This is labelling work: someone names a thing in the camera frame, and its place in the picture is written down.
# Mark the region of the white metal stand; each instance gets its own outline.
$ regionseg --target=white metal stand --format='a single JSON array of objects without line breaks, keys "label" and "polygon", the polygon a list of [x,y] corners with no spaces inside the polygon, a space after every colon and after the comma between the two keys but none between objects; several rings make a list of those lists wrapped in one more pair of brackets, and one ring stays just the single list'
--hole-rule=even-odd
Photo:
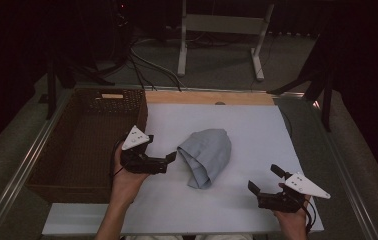
[{"label": "white metal stand", "polygon": [[261,46],[267,33],[274,4],[269,4],[264,18],[229,17],[214,15],[198,15],[186,13],[186,0],[183,0],[182,38],[180,45],[179,65],[177,75],[183,77],[186,72],[186,31],[224,32],[241,34],[259,34],[257,46],[251,49],[257,80],[264,80],[264,74],[259,58]]}]

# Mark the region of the brown wicker basket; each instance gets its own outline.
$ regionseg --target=brown wicker basket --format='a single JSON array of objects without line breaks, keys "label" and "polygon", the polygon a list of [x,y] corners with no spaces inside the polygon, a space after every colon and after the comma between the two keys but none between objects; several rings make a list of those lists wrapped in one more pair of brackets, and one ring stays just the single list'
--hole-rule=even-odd
[{"label": "brown wicker basket", "polygon": [[108,203],[112,148],[147,117],[143,90],[75,89],[26,186],[50,203]]}]

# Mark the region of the light blue cloth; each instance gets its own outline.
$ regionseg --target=light blue cloth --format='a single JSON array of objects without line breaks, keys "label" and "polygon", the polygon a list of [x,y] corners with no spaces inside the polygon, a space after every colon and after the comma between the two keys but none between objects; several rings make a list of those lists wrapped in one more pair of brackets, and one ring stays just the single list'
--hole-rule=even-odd
[{"label": "light blue cloth", "polygon": [[224,129],[195,132],[177,147],[177,151],[192,169],[188,185],[206,189],[226,167],[232,144]]}]

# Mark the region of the gray floor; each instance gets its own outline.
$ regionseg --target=gray floor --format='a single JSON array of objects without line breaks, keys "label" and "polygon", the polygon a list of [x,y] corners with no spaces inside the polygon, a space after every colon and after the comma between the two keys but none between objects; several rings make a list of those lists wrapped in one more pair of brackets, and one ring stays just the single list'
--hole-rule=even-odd
[{"label": "gray floor", "polygon": [[[186,76],[180,78],[182,89],[275,89],[297,77],[314,43],[314,39],[299,36],[278,36],[274,39],[267,36],[260,53],[265,74],[263,82],[255,79],[249,56],[249,49],[256,44],[255,37],[226,47],[190,49]],[[166,43],[144,40],[135,45],[134,51],[140,57],[176,72],[179,47],[179,40]],[[132,68],[131,64],[127,64],[107,80],[121,86],[137,85]],[[176,89],[164,74],[143,67],[140,69],[155,86]],[[35,97],[0,135],[0,197],[44,124],[47,107],[37,101],[41,94],[46,93],[45,80],[43,78],[36,84],[38,91]],[[307,87],[308,84],[303,84],[292,92],[303,93]],[[312,110],[312,103],[292,96],[276,98],[275,101],[287,117],[288,131],[305,173],[312,179],[319,179],[318,184],[332,193],[332,199],[317,201],[326,230],[312,233],[310,239],[378,239],[378,166],[338,93],[334,93],[332,101],[330,134],[318,124],[318,113]],[[341,160],[342,166],[335,158]],[[346,186],[347,179],[338,174],[341,169],[349,170],[351,179],[348,182],[352,186]],[[350,191],[359,198],[347,197],[347,193],[352,194]],[[352,207],[358,202],[366,208],[368,215],[361,215],[364,213],[362,209]],[[0,239],[92,238],[41,236],[50,205],[25,187],[9,207],[9,213],[0,219],[3,223]],[[368,218],[372,219],[372,225],[362,225],[364,221],[361,220],[365,219],[368,223]],[[371,229],[372,233],[367,233],[367,229]],[[282,239],[279,233],[267,237]],[[266,239],[266,236],[259,234],[256,239]]]}]

